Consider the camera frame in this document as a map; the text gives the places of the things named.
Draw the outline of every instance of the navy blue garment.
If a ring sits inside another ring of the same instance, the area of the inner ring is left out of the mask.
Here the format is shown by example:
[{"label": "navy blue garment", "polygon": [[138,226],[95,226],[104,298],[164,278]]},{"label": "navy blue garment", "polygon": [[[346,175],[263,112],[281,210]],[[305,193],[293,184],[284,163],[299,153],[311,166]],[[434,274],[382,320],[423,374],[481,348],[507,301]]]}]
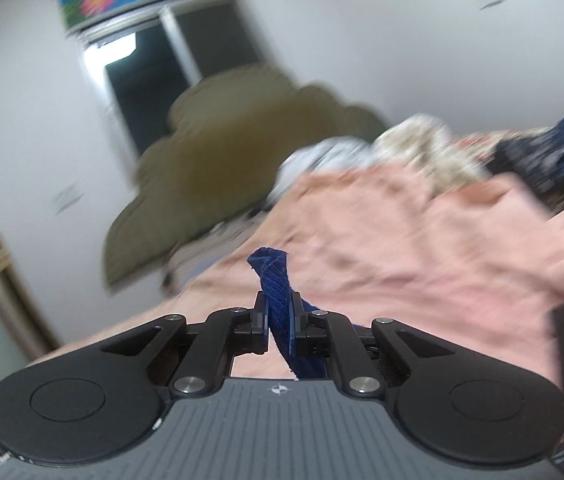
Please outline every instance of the navy blue garment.
[{"label": "navy blue garment", "polygon": [[540,200],[564,196],[564,118],[540,136],[500,141],[488,168],[517,173]]},{"label": "navy blue garment", "polygon": [[[257,275],[262,292],[268,300],[268,326],[273,333],[280,353],[299,379],[321,379],[326,377],[324,359],[318,357],[295,357],[289,354],[289,327],[291,316],[291,285],[286,270],[286,253],[269,247],[260,247],[248,259]],[[302,300],[304,310],[311,312],[317,307]]]}]

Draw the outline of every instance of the gray gripper base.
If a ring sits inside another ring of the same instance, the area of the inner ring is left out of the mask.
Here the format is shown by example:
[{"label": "gray gripper base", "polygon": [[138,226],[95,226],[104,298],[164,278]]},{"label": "gray gripper base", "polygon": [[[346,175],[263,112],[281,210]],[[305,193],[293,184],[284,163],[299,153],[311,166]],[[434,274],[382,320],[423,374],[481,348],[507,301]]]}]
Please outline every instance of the gray gripper base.
[{"label": "gray gripper base", "polygon": [[230,378],[179,400],[138,446],[102,462],[46,467],[8,457],[0,480],[564,480],[548,461],[472,470],[420,450],[382,405],[332,381]]}]

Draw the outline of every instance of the olive green headboard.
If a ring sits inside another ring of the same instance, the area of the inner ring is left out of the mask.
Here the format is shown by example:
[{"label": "olive green headboard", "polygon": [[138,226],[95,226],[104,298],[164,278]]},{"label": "olive green headboard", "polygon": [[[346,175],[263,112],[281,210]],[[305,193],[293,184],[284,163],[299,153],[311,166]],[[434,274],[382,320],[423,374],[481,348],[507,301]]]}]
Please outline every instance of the olive green headboard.
[{"label": "olive green headboard", "polygon": [[327,137],[373,140],[386,125],[323,88],[246,66],[204,79],[169,111],[173,132],[140,157],[139,194],[111,225],[109,285],[244,211],[271,191],[288,155]]}]

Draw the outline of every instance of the pink bedsheet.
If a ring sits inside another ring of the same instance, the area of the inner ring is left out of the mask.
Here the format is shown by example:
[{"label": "pink bedsheet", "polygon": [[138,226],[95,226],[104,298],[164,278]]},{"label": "pink bedsheet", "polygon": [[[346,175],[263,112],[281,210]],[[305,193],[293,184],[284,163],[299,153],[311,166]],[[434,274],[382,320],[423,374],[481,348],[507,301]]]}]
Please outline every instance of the pink bedsheet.
[{"label": "pink bedsheet", "polygon": [[[179,297],[93,339],[170,312],[196,322],[251,306],[246,257],[260,246],[288,252],[292,287],[322,309],[366,326],[393,317],[558,382],[546,313],[564,301],[564,212],[551,217],[511,175],[434,198],[400,166],[307,174]],[[291,376],[274,344],[237,358],[233,374]]]}]

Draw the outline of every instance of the pink flower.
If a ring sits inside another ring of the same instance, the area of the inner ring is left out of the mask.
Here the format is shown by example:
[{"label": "pink flower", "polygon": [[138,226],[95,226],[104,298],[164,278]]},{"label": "pink flower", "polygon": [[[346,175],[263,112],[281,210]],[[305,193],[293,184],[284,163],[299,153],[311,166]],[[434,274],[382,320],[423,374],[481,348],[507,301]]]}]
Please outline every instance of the pink flower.
[{"label": "pink flower", "polygon": [[115,0],[82,0],[80,8],[83,16],[92,16],[108,9]]}]

